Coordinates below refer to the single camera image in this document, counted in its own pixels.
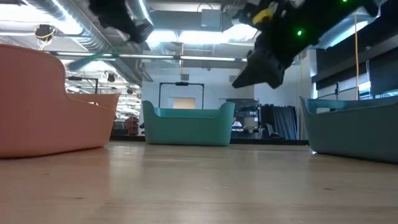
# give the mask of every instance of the pipe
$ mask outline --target pipe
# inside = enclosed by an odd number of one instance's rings
[[[82,35],[85,38],[73,37],[74,41],[88,51],[99,52],[111,47],[111,44],[104,38],[101,32],[84,15],[84,13],[71,0],[23,0],[27,5],[33,6],[44,14],[51,15],[57,21],[57,28],[62,32],[71,35]],[[135,74],[125,62],[118,59],[115,62],[108,62],[121,72],[121,75],[128,82],[141,84],[140,77]]]
[[[34,32],[31,31],[16,31],[16,30],[0,30],[0,35],[6,36],[16,36],[16,37],[23,37],[23,36],[30,36],[35,35]],[[62,37],[62,38],[91,38],[88,35],[79,35],[79,34],[54,34],[54,37]]]
[[[126,0],[126,7],[130,13],[130,16],[132,16],[136,19],[142,20],[142,21],[147,20],[153,25],[153,22],[150,18],[149,10],[148,10],[145,0]],[[152,54],[159,54],[159,55],[171,54],[171,52],[169,52],[168,50],[165,49],[163,43],[148,42],[147,44],[148,44],[148,47],[150,48],[150,51]],[[175,64],[178,63],[178,62],[173,62],[170,60],[165,60],[165,62],[173,64],[171,66],[166,66],[166,67],[174,67]]]
[[[90,57],[95,53],[91,52],[61,52],[61,51],[47,51],[48,53],[58,57]],[[246,58],[235,57],[212,57],[212,56],[189,56],[189,55],[154,55],[154,54],[110,54],[104,53],[98,55],[101,58],[138,58],[138,59],[151,59],[151,60],[204,60],[213,62],[236,62],[246,63]]]

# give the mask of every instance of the ceiling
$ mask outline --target ceiling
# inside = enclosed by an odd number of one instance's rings
[[[54,38],[44,46],[44,50],[48,51],[69,51],[69,52],[87,52],[91,49],[82,40],[91,40],[100,43],[100,46],[110,48],[113,52],[129,53],[129,54],[180,54],[192,56],[215,56],[215,57],[245,57],[247,52],[253,48],[256,38],[256,30],[251,27],[234,26],[231,16],[245,5],[245,0],[147,0],[147,14],[141,10],[142,3],[145,0],[127,0],[131,6],[134,6],[135,16],[137,18],[149,18],[157,31],[172,32],[176,36],[176,40],[180,40],[187,32],[200,32],[197,35],[199,43],[175,45],[171,41],[164,42],[164,36],[161,36],[154,48],[153,42],[148,44],[128,43],[123,46],[114,47],[121,42],[127,40],[127,36],[122,32],[108,27],[104,29],[98,19],[88,9],[88,0],[57,0],[56,5],[53,0],[21,0],[28,5],[2,4],[0,7],[0,42],[7,44],[20,45],[32,49],[39,49],[43,46],[43,42],[38,40],[34,35],[34,30],[39,24],[50,24],[57,31]],[[303,0],[291,0],[296,4],[300,4]],[[45,6],[62,7],[64,10],[58,10],[56,13],[46,11]],[[58,14],[67,16],[56,18]],[[215,16],[215,19],[207,19],[207,17]],[[79,33],[69,33],[68,21],[77,24],[83,29],[84,37]],[[227,41],[215,41],[214,38],[205,40],[202,38],[205,34],[222,34]],[[101,48],[93,48],[91,51],[99,51]],[[67,60],[76,60],[76,57],[60,57],[65,63]],[[77,72],[68,72],[69,75],[81,77],[98,78],[99,85],[103,87],[102,91],[119,91],[126,93],[126,86],[131,85],[134,89],[141,86],[143,81],[151,82],[153,79],[146,72],[146,68],[161,67],[163,69],[175,68],[180,66],[180,62],[159,61],[159,60],[139,60],[134,58],[118,58],[115,61],[93,62],[96,69],[84,68]],[[207,61],[184,61],[183,67],[196,68],[239,68],[242,69],[244,64],[236,62],[207,62]],[[116,74],[116,81],[108,83],[105,79],[105,71],[112,71]],[[67,81],[70,87],[79,85],[77,82]],[[84,89],[84,91],[92,92],[93,89]],[[129,96],[132,102],[139,100],[141,93]]]

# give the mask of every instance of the ventilation duct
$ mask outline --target ventilation duct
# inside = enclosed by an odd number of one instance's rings
[[[152,20],[150,19],[148,7],[145,0],[126,0],[126,6],[131,17],[141,21],[147,20],[151,24],[153,24]],[[148,42],[147,44],[148,47],[150,48],[151,54],[156,54],[156,55],[175,54],[175,52],[170,52],[169,50],[166,50],[164,44],[161,42]],[[180,66],[179,62],[173,60],[155,61],[151,62],[151,65],[160,68],[172,68]]]
[[[44,14],[52,16],[57,21],[57,28],[66,34],[86,36],[73,39],[90,52],[99,52],[111,44],[94,27],[91,21],[82,13],[73,1],[57,0],[23,0]],[[141,84],[141,77],[134,76],[133,70],[120,58],[114,62],[107,62],[121,72],[128,82]]]

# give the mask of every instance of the fluorescent light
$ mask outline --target fluorescent light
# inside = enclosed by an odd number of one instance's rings
[[[58,2],[58,0],[52,0],[52,2],[62,11],[63,14],[62,21],[53,19],[55,26],[65,34],[81,34],[83,32],[83,28],[70,15],[70,13]]]
[[[138,54],[121,54],[119,57],[145,58],[145,59],[173,59],[172,55],[138,55]]]
[[[257,29],[246,24],[237,24],[223,32],[223,35],[228,40],[247,41],[252,39],[257,33]]]
[[[15,37],[24,37],[24,36],[29,36],[29,35],[35,35],[33,32],[11,32],[11,31],[0,31],[0,35],[9,35],[9,36],[15,36]]]
[[[228,57],[201,57],[201,56],[181,56],[182,60],[209,60],[209,61],[222,61],[222,62],[234,62],[235,58]]]
[[[221,32],[183,31],[178,41],[184,44],[220,44],[228,39]]]
[[[0,20],[17,22],[44,22],[53,21],[49,14],[42,13],[31,6],[18,6],[13,4],[0,4]]]
[[[95,88],[94,86],[77,86],[77,88]],[[114,86],[99,86],[98,89],[102,90],[117,90]]]
[[[101,60],[101,61],[111,61],[114,62],[116,61],[116,58],[96,58],[95,60]]]
[[[83,52],[57,52],[61,56],[92,56],[94,53],[83,53]]]
[[[146,41],[147,43],[173,42],[177,41],[177,35],[171,30],[155,30]]]

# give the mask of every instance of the black panel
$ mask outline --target black panel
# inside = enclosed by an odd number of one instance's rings
[[[364,73],[366,73],[366,63],[362,63],[361,65],[359,65],[359,74],[362,75]],[[356,66],[317,82],[317,90],[321,90],[323,88],[336,84],[336,82],[342,82],[355,76]]]
[[[358,32],[359,60],[366,49],[374,47],[391,37],[398,35],[398,1],[389,0],[381,7],[381,16],[372,24]],[[355,38],[354,35],[326,50],[317,50],[318,75],[312,78],[313,82],[339,74],[347,68],[355,67]]]
[[[370,61],[372,95],[398,90],[398,48]]]

